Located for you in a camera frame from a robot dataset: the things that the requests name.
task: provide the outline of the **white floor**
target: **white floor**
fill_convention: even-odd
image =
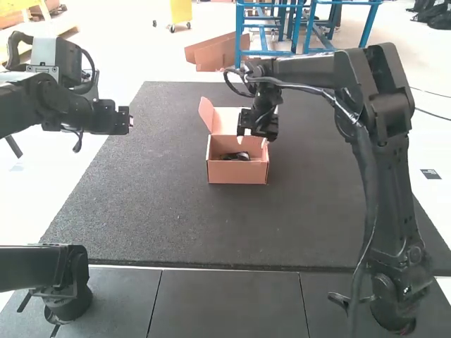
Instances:
[[[69,0],[69,11],[80,17],[81,32],[70,39],[87,49],[101,69],[100,94],[119,104],[129,104],[143,81],[222,82],[220,73],[196,73],[185,61],[183,47],[235,30],[232,4],[193,4],[192,29],[170,34],[153,28],[156,0]],[[384,3],[378,11],[370,43],[396,43],[412,86],[451,96],[449,64],[451,31],[435,31],[410,22],[413,1]],[[97,18],[87,13],[99,13]],[[320,17],[328,13],[319,6]],[[342,28],[334,45],[356,46],[367,8],[345,6]],[[254,40],[258,46],[258,36]],[[273,48],[282,48],[282,43]],[[450,99],[414,91],[416,105],[451,118]],[[409,150],[412,188],[421,205],[451,246],[451,122],[417,112],[413,117]],[[38,242],[106,140],[85,135],[83,149],[74,154],[71,134],[43,133],[33,127],[15,136],[24,152],[17,160],[5,141],[0,141],[0,245]],[[420,169],[435,169],[442,180],[427,180]],[[451,300],[451,278],[438,278]],[[0,294],[0,309],[11,293]]]

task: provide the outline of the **black cable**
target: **black cable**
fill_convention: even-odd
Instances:
[[[72,89],[72,91],[74,93],[79,94],[79,95],[83,95],[83,94],[89,93],[89,91],[93,88],[94,83],[96,81],[96,78],[95,78],[96,77],[96,67],[95,67],[95,64],[94,64],[94,60],[92,60],[91,55],[87,52],[86,49],[81,49],[81,51],[82,51],[82,54],[89,61],[89,65],[91,66],[92,74],[91,74],[91,80],[87,84],[83,83],[80,86],[76,86],[76,87],[74,87]]]
[[[446,99],[451,99],[451,96],[448,96],[448,95],[438,94],[438,93],[434,93],[434,92],[429,92],[429,91],[427,91],[427,90],[419,89],[419,88],[415,88],[415,87],[410,87],[410,88],[415,89],[415,90],[418,90],[419,92],[423,92],[423,93],[428,93],[428,94],[432,94],[432,95],[436,95],[436,96],[445,97]]]
[[[360,291],[365,273],[366,262],[368,261],[369,249],[376,231],[378,212],[378,178],[376,160],[373,155],[371,140],[368,130],[360,123],[356,123],[357,146],[361,156],[362,180],[364,181],[366,199],[366,220],[364,229],[364,241],[361,247],[360,259],[352,275],[350,304],[348,310],[349,337],[357,336],[358,306],[360,304]]]
[[[445,116],[436,115],[436,114],[431,113],[429,111],[425,111],[425,110],[423,110],[421,108],[415,108],[415,110],[416,111],[421,111],[422,113],[425,113],[425,114],[428,114],[430,116],[433,116],[434,118],[441,118],[442,120],[445,120],[445,121],[451,121],[451,118],[446,118]]]
[[[72,150],[76,154],[79,153],[80,150],[82,150],[83,130],[81,130],[80,132],[77,132],[75,130],[66,129],[63,125],[61,126],[61,129],[66,132],[73,132],[75,135],[77,135],[78,141],[75,144],[75,146],[72,148]]]
[[[230,80],[228,79],[228,73],[234,73],[236,75],[238,75],[241,78],[241,81],[243,83],[245,83],[245,79],[244,76],[245,74],[243,72],[241,72],[240,70],[236,70],[234,68],[226,68],[224,70],[224,81],[227,84],[227,86],[232,90],[232,92],[234,92],[235,94],[238,94],[240,96],[244,96],[244,97],[249,97],[249,98],[254,98],[254,95],[252,93],[245,93],[245,92],[241,92],[240,90],[238,90],[233,84],[232,82],[230,82]]]
[[[284,82],[284,81],[280,81],[274,77],[269,77],[269,76],[262,76],[262,77],[250,77],[250,76],[245,76],[245,80],[248,82],[265,82],[265,83],[271,83],[273,85],[276,85],[280,88],[285,88],[285,89],[295,89],[295,90],[300,90],[302,92],[306,92],[309,94],[314,94],[314,95],[324,95],[325,90],[324,89],[320,89],[320,88],[316,88],[316,87],[312,87],[312,86],[306,86],[305,84],[297,84],[297,83],[291,83],[291,82]]]

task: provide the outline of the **black robotic arm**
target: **black robotic arm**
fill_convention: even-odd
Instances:
[[[238,74],[249,93],[236,90],[228,73]],[[242,70],[226,69],[224,78],[234,92],[253,98],[252,107],[241,111],[237,135],[249,129],[252,135],[276,140],[275,112],[283,102],[282,89],[320,95],[334,107],[337,129],[359,165],[366,219],[351,297],[331,292],[328,298],[347,311],[351,337],[356,335],[357,306],[362,302],[369,302],[386,330],[400,335],[413,331],[416,308],[433,276],[416,224],[409,178],[414,100],[395,46],[250,60]],[[360,299],[366,270],[374,295]]]
[[[22,41],[32,44],[30,64],[20,64]],[[14,32],[8,41],[8,71],[0,73],[0,139],[41,125],[44,131],[125,135],[132,127],[127,106],[99,99],[99,71],[89,54],[60,37],[33,38]],[[81,68],[86,55],[92,69]],[[59,326],[79,318],[89,308],[92,293],[86,248],[81,245],[40,244],[0,246],[0,292],[29,289],[21,312],[31,296],[44,301],[45,318]]]

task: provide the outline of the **blue metal rack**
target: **blue metal rack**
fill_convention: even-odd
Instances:
[[[272,0],[270,4],[256,4],[245,3],[245,0],[237,0],[236,3],[236,40],[235,40],[235,67],[240,67],[242,56],[289,56],[296,54],[297,40],[299,39],[299,29],[304,26],[307,27],[306,36],[304,40],[303,54],[317,53],[324,51],[334,51],[335,47],[331,44],[335,25],[338,18],[338,9],[342,5],[366,5],[371,6],[362,37],[360,39],[359,47],[365,47],[368,42],[371,28],[373,27],[374,18],[378,6],[383,0],[369,0],[369,1],[349,1],[349,0],[311,0],[311,5],[304,5],[303,0]],[[314,20],[316,6],[318,4],[330,4],[330,14],[327,20]],[[246,16],[246,8],[256,8],[258,16]],[[271,15],[266,16],[263,13],[263,8],[270,8]],[[275,8],[278,8],[278,14],[275,15]],[[287,9],[290,11],[288,16],[287,38],[292,40],[290,51],[270,51],[268,50],[268,43],[266,40],[266,28],[278,30],[278,41],[283,41],[283,33],[285,27],[285,18]],[[273,20],[274,24],[261,23],[246,23],[246,20]],[[242,51],[240,50],[240,36],[246,27],[259,28],[261,50]],[[320,27],[326,27],[329,31],[324,34]],[[321,41],[323,48],[310,48],[311,35],[315,34]]]
[[[279,4],[275,0],[271,4],[254,4],[245,3],[245,0],[237,0],[236,3],[236,39],[235,39],[235,67],[239,68],[242,56],[289,56],[296,52],[297,39],[299,38],[299,27],[301,23],[301,16],[297,16],[294,24],[291,51],[270,51],[266,40],[266,28],[272,30],[278,29],[278,41],[283,40],[283,30],[285,27],[285,17],[287,8],[298,8],[302,10],[303,4],[287,4],[288,0],[280,0]],[[258,16],[246,16],[246,8],[256,8]],[[271,8],[271,16],[266,16],[263,13],[263,8]],[[278,16],[274,16],[274,8],[279,8]],[[246,23],[246,20],[274,20],[274,24],[266,23]],[[261,39],[261,50],[242,51],[240,49],[240,38],[244,29],[259,28]]]
[[[335,51],[335,47],[331,44],[331,40],[333,38],[333,32],[335,30],[335,24],[337,20],[337,9],[340,5],[363,5],[363,6],[370,6],[370,10],[368,13],[368,17],[366,18],[365,27],[362,32],[362,36],[360,38],[359,48],[363,48],[366,46],[366,43],[368,42],[369,34],[371,33],[371,28],[373,27],[374,18],[376,17],[376,13],[378,10],[379,5],[383,2],[383,0],[369,0],[369,1],[342,1],[342,0],[333,0],[333,1],[327,1],[327,0],[311,0],[310,5],[310,12],[307,13],[306,11],[302,11],[302,17],[307,22],[307,31],[305,34],[305,41],[304,41],[304,48],[302,50],[303,54],[309,54],[309,53],[318,53],[318,52],[324,52],[324,51]],[[319,28],[319,25],[315,22],[315,11],[316,11],[316,5],[318,4],[328,4],[332,5],[332,8],[330,10],[329,15],[329,25],[328,27],[329,32],[325,35],[322,33],[321,29]],[[311,35],[315,34],[321,43],[323,44],[324,48],[310,48],[310,41],[311,41]]]

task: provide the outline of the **yellow container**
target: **yellow container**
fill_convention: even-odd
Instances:
[[[41,0],[0,0],[0,16],[39,4]]]
[[[171,0],[171,20],[174,25],[191,21],[191,0]]]

